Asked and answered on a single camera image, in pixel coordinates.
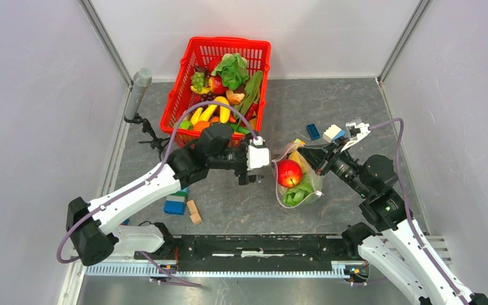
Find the yellow lemon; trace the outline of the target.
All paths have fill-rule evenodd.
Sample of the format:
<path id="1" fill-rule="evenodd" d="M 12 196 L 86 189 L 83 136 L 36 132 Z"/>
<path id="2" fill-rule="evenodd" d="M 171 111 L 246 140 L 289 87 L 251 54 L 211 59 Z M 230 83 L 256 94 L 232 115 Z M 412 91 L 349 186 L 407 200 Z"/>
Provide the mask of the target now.
<path id="1" fill-rule="evenodd" d="M 304 157 L 298 151 L 292 151 L 289 154 L 288 159 L 295 161 L 301 168 L 303 173 L 307 173 L 311 170 L 309 163 L 304 159 Z"/>

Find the clear zip top bag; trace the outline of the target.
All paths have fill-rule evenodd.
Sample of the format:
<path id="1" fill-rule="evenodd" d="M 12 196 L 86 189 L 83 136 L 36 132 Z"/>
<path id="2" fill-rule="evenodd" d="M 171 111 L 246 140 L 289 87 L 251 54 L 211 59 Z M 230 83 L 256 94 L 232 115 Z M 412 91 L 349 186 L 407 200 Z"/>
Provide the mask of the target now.
<path id="1" fill-rule="evenodd" d="M 275 151 L 271 161 L 276 179 L 276 198 L 286 209 L 312 203 L 323 196 L 322 178 L 298 151 L 303 147 L 304 142 L 296 139 Z"/>

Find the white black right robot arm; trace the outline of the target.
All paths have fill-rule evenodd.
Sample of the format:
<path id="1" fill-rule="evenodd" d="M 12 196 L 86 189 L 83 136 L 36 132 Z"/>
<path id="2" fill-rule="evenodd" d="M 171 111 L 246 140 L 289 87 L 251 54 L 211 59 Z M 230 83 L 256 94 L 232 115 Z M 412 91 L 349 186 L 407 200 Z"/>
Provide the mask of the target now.
<path id="1" fill-rule="evenodd" d="M 367 223 L 343 232 L 343 254 L 371 263 L 411 304 L 488 304 L 488 297 L 464 285 L 427 240 L 393 188 L 398 181 L 393 161 L 374 154 L 361 165 L 343 144 L 298 148 L 317 174 L 333 173 L 363 199 L 359 207 Z"/>

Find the green romaine lettuce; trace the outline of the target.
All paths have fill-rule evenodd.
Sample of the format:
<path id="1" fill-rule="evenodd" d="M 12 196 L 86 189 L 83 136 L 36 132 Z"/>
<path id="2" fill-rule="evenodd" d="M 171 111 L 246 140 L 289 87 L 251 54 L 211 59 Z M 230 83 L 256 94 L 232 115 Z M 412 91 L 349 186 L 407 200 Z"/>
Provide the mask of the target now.
<path id="1" fill-rule="evenodd" d="M 295 208 L 316 201 L 323 195 L 322 178 L 316 175 L 303 175 L 301 182 L 290 188 L 280 187 L 279 194 L 282 204 L 287 208 Z"/>

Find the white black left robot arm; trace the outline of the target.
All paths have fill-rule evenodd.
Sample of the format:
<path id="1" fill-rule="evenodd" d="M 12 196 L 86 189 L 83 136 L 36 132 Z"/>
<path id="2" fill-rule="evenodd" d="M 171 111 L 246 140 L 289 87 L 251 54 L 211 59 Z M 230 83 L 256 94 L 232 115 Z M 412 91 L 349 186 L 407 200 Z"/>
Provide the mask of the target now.
<path id="1" fill-rule="evenodd" d="M 67 233 L 58 246 L 57 259 L 64 264 L 74 262 L 62 257 L 67 240 L 84 266 L 104 261 L 116 249 L 166 259 L 173 254 L 174 242 L 164 224 L 131 227 L 128 234 L 119 234 L 121 223 L 151 203 L 205 179 L 210 170 L 232 170 L 238 183 L 247 185 L 262 179 L 252 175 L 252 170 L 270 163 L 271 153 L 261 136 L 248 134 L 232 144 L 231 128 L 215 123 L 131 183 L 94 200 L 73 199 L 67 207 Z"/>

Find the red tomato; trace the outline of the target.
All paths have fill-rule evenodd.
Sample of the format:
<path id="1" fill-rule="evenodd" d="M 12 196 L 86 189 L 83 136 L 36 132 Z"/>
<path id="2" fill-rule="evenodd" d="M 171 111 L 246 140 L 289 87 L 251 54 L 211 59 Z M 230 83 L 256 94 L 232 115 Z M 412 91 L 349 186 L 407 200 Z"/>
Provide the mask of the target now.
<path id="1" fill-rule="evenodd" d="M 302 180 L 302 170 L 300 166 L 290 159 L 281 160 L 277 163 L 277 182 L 282 187 L 296 187 Z"/>

